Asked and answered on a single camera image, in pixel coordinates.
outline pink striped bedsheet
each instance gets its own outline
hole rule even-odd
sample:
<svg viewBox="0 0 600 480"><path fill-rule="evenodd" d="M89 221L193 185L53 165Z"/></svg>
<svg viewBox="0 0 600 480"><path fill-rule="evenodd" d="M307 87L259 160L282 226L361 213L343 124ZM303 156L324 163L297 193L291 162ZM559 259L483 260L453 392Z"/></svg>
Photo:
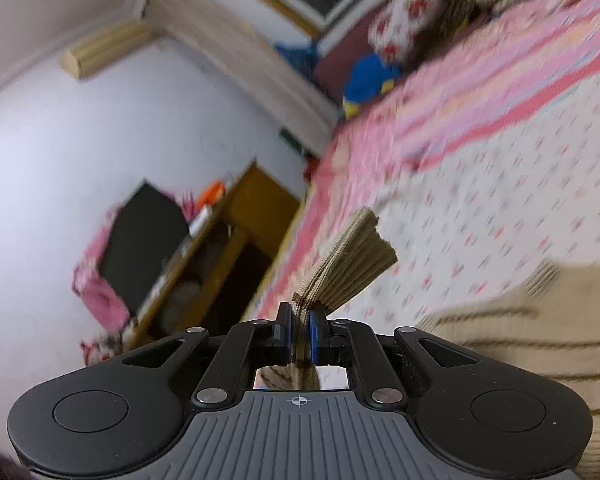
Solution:
<svg viewBox="0 0 600 480"><path fill-rule="evenodd" d="M347 124L315 175L294 239L245 317L275 316L350 212L392 180L524 121L600 72L600 0L527 0L423 65Z"/></svg>

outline floral pillow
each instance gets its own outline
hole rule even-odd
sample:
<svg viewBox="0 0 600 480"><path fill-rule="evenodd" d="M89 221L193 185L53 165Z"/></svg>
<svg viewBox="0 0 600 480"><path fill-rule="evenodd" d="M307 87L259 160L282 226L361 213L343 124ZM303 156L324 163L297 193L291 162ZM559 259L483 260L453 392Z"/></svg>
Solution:
<svg viewBox="0 0 600 480"><path fill-rule="evenodd" d="M402 63L414 36L433 22L442 0L391 0L369 27L368 40L384 64Z"/></svg>

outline wooden block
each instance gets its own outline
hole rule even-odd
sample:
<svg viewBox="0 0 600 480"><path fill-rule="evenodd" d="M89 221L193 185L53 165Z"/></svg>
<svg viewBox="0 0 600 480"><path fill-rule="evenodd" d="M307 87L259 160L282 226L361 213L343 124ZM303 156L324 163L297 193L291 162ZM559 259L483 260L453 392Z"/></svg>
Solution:
<svg viewBox="0 0 600 480"><path fill-rule="evenodd" d="M60 65L74 78L82 79L146 44L151 36L145 22L127 20L65 50Z"/></svg>

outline blue cloth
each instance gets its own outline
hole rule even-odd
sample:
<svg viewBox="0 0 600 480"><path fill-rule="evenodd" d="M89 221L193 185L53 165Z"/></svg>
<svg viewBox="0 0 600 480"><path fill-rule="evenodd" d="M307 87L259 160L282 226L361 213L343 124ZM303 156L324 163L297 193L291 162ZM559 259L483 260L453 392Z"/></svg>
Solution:
<svg viewBox="0 0 600 480"><path fill-rule="evenodd" d="M398 65L385 66L378 54L368 54L351 69L344 98L354 103L369 101L380 93L382 83L400 77Z"/></svg>
<svg viewBox="0 0 600 480"><path fill-rule="evenodd" d="M274 48L280 56L286 59L289 65L298 70L309 81L312 80L314 68L320 60L318 47L315 43L305 48L292 48L282 43L276 43Z"/></svg>

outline orange object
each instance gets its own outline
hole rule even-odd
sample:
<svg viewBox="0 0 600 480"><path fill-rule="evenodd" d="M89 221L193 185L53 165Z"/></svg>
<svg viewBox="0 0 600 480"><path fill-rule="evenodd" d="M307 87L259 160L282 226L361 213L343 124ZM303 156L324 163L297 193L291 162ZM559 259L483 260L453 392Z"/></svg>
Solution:
<svg viewBox="0 0 600 480"><path fill-rule="evenodd" d="M196 200L196 208L202 209L205 205L215 205L220 202L220 199L224 196L225 188L222 180L216 180L209 184L205 189L198 195Z"/></svg>

